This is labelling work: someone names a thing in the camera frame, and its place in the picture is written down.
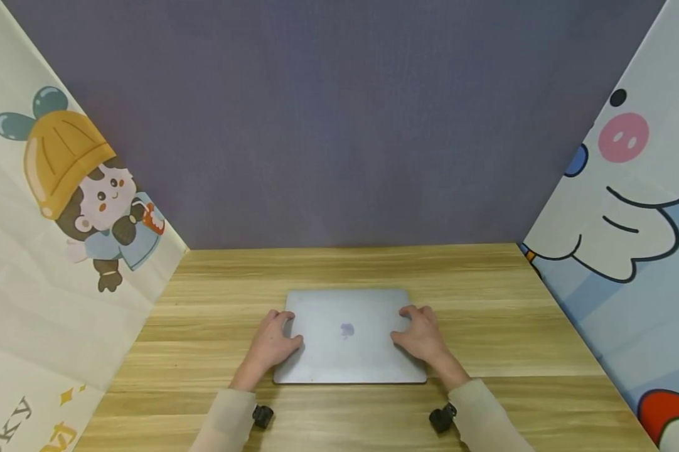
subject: laptop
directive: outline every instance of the laptop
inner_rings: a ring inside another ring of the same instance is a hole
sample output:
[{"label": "laptop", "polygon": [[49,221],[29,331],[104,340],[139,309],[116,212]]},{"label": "laptop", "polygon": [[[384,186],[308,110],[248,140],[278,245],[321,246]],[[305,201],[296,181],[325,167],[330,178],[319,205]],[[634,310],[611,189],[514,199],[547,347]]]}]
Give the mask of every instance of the laptop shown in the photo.
[{"label": "laptop", "polygon": [[419,384],[425,363],[392,343],[410,319],[399,289],[290,291],[286,310],[296,314],[284,334],[304,336],[302,347],[275,367],[276,384]]}]

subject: person's left hand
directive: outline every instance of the person's left hand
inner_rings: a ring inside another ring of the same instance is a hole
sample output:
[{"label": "person's left hand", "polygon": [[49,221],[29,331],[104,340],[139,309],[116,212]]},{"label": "person's left hand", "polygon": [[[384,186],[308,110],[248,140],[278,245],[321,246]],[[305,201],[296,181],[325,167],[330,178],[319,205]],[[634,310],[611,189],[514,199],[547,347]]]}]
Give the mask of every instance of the person's left hand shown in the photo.
[{"label": "person's left hand", "polygon": [[294,317],[294,313],[278,313],[274,309],[265,315],[259,323],[244,362],[229,385],[231,389],[253,391],[269,369],[300,348],[304,340],[301,335],[293,338],[284,336],[284,323]]},{"label": "person's left hand", "polygon": [[278,313],[274,309],[269,311],[259,323],[245,361],[257,362],[266,372],[286,360],[303,341],[301,335],[293,338],[284,337],[284,323],[293,318],[294,313],[289,311],[283,313]]}]

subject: red object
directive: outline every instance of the red object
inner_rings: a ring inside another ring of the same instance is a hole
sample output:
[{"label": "red object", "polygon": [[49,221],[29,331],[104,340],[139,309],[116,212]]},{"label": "red object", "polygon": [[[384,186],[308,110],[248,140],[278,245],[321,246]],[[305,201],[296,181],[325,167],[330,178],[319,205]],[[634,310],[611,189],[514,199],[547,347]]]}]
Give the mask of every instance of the red object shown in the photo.
[{"label": "red object", "polygon": [[679,419],[679,393],[654,389],[643,394],[638,404],[638,419],[658,446],[663,430]]},{"label": "red object", "polygon": [[151,214],[154,213],[154,204],[149,203],[146,204],[146,209],[144,211],[144,218],[141,219],[141,223],[146,225],[149,229],[153,230],[153,232],[162,235],[164,233],[164,220],[161,220],[161,225],[155,225],[153,218],[151,218]]}]

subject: forearm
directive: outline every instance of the forearm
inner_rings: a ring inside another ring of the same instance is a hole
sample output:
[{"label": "forearm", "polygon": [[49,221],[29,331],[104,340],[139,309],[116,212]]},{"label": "forearm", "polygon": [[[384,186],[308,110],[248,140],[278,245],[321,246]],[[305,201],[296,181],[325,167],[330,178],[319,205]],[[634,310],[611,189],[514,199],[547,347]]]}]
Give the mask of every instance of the forearm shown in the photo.
[{"label": "forearm", "polygon": [[257,406],[255,387],[264,376],[264,368],[244,361],[228,389],[222,389],[206,415],[189,452],[240,452],[254,425],[252,414]]},{"label": "forearm", "polygon": [[240,452],[249,439],[256,406],[254,393],[220,390],[189,452]]},{"label": "forearm", "polygon": [[472,452],[532,452],[505,410],[481,380],[472,380],[450,353],[430,363],[449,391],[460,439]]},{"label": "forearm", "polygon": [[457,387],[449,399],[460,439],[472,452],[533,452],[481,380]]}]

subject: hat pompom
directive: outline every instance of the hat pompom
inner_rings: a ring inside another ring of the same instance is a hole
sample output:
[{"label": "hat pompom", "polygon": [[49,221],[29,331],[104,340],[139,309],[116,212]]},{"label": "hat pompom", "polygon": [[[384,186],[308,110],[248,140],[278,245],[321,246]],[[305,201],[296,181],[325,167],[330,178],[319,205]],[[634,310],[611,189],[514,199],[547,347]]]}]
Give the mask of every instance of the hat pompom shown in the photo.
[{"label": "hat pompom", "polygon": [[0,114],[0,135],[16,141],[26,141],[36,120],[20,113]]},{"label": "hat pompom", "polygon": [[43,87],[33,98],[33,115],[36,116],[36,119],[41,119],[41,116],[53,111],[67,109],[68,98],[57,87]]}]

